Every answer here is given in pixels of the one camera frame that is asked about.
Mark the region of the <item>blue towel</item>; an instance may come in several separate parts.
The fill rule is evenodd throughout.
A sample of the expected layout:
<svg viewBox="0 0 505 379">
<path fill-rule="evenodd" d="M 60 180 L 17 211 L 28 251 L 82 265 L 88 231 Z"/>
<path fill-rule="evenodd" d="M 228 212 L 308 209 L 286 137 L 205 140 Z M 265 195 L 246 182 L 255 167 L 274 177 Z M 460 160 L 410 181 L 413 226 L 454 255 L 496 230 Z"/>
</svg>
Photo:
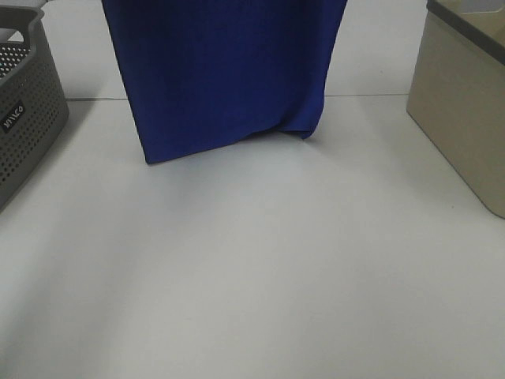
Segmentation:
<svg viewBox="0 0 505 379">
<path fill-rule="evenodd" d="M 311 136 L 344 1 L 105 1 L 145 161 Z"/>
</svg>

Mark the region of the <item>beige storage box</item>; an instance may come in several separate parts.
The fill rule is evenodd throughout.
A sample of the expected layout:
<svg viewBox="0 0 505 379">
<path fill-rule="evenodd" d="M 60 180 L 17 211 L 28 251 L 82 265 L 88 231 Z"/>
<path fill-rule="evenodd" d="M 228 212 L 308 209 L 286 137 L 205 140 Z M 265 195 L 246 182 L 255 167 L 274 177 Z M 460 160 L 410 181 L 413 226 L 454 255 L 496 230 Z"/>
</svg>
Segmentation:
<svg viewBox="0 0 505 379">
<path fill-rule="evenodd" d="M 407 113 L 504 216 L 504 3 L 429 1 Z"/>
</svg>

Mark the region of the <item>grey perforated plastic basket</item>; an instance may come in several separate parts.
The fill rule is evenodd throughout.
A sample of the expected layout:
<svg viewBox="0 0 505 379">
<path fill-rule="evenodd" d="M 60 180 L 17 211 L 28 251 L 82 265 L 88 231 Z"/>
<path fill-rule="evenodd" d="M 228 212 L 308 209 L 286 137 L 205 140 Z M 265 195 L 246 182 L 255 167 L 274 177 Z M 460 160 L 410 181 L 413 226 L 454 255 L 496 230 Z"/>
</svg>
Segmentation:
<svg viewBox="0 0 505 379">
<path fill-rule="evenodd" d="M 23 37 L 1 43 L 2 207 L 37 168 L 69 119 L 43 16 L 34 7 L 1 7 L 1 27 Z"/>
</svg>

